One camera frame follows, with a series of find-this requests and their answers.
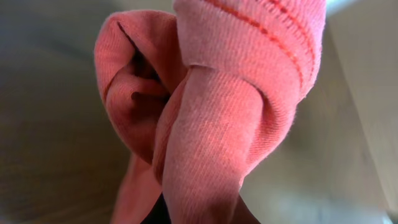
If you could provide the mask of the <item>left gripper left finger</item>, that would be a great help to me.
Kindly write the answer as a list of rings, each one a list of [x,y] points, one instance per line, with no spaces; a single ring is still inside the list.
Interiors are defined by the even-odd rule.
[[[141,221],[141,224],[171,224],[169,211],[163,194],[160,194],[149,214]]]

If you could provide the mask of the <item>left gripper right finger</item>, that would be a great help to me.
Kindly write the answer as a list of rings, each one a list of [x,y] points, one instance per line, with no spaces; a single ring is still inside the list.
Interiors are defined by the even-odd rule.
[[[241,196],[238,197],[230,224],[261,224],[250,212]]]

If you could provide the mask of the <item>red printed t-shirt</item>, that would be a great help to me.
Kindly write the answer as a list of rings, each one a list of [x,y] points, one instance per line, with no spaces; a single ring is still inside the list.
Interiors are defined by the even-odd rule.
[[[286,137],[315,83],[325,1],[176,0],[110,15],[98,89],[132,155],[113,223],[163,194],[172,223],[230,223],[247,176]]]

